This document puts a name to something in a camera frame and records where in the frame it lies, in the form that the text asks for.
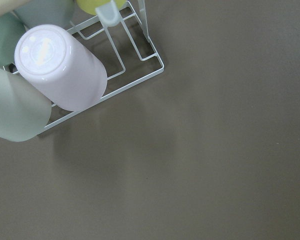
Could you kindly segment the pink cup on rack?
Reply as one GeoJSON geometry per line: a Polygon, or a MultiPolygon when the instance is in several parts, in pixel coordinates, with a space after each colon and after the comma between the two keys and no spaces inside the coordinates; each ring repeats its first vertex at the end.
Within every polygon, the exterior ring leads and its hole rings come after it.
{"type": "Polygon", "coordinates": [[[14,63],[22,77],[67,111],[95,105],[107,87],[103,63],[57,25],[38,25],[24,33],[14,63]]]}

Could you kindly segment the yellow cup on rack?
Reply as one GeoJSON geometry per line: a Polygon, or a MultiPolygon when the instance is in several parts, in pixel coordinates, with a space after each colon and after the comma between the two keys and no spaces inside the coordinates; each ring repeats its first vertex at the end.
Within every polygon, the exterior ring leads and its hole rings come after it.
{"type": "Polygon", "coordinates": [[[108,7],[110,2],[110,0],[76,0],[79,8],[91,15],[97,15],[99,12],[104,15],[112,14],[114,10],[112,10],[112,7],[108,7]]]}

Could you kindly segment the green cup on rack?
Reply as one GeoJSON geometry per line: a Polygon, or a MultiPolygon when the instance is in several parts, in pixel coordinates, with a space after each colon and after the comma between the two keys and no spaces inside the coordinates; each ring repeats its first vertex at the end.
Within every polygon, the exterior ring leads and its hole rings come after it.
{"type": "Polygon", "coordinates": [[[12,13],[0,16],[0,68],[14,62],[16,45],[25,32],[24,24],[12,13]]]}

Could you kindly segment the white cup on rack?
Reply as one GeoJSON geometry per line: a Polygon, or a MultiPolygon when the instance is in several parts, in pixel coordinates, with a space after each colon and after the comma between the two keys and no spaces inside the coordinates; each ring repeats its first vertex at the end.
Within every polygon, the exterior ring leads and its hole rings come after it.
{"type": "Polygon", "coordinates": [[[27,141],[48,123],[51,101],[20,75],[0,68],[0,138],[27,141]]]}

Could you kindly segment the grey cup on rack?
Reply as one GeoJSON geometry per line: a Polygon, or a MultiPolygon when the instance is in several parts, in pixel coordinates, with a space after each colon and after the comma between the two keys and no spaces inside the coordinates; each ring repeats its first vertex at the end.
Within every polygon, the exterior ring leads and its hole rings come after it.
{"type": "Polygon", "coordinates": [[[28,29],[39,25],[67,27],[75,11],[73,0],[31,0],[13,12],[28,29]]]}

